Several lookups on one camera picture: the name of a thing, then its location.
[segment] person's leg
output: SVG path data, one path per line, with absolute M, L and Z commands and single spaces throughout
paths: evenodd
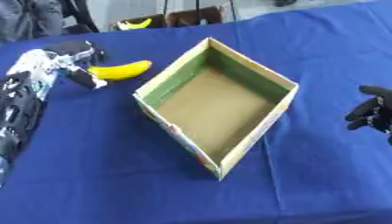
M 287 5 L 294 4 L 297 0 L 275 0 L 275 6 L 284 7 Z

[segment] open box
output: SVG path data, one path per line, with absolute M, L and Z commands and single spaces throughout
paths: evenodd
M 206 38 L 133 95 L 222 180 L 297 91 L 297 83 Z

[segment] banana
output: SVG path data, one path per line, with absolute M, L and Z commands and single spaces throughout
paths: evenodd
M 151 65 L 151 61 L 141 60 L 123 66 L 91 66 L 88 71 L 98 79 L 120 81 L 144 73 Z
M 120 28 L 122 31 L 127 31 L 127 30 L 137 30 L 137 29 L 143 29 L 147 28 L 152 23 L 152 18 L 147 18 L 140 24 L 132 24 L 128 21 L 125 22 L 118 22 L 117 26 Z

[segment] box bottom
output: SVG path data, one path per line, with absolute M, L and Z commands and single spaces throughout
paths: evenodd
M 275 106 L 219 68 L 205 66 L 157 111 L 219 163 Z

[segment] blue tablecloth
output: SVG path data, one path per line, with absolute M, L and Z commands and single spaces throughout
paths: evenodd
M 2 74 L 21 53 L 66 39 L 94 41 L 108 51 L 106 65 L 154 65 L 94 92 L 58 80 L 0 191 L 0 223 L 388 223 L 392 147 L 372 129 L 346 130 L 344 116 L 367 99 L 360 84 L 392 88 L 391 11 L 384 0 L 1 47 Z M 287 113 L 222 182 L 130 97 L 208 36 L 300 84 Z

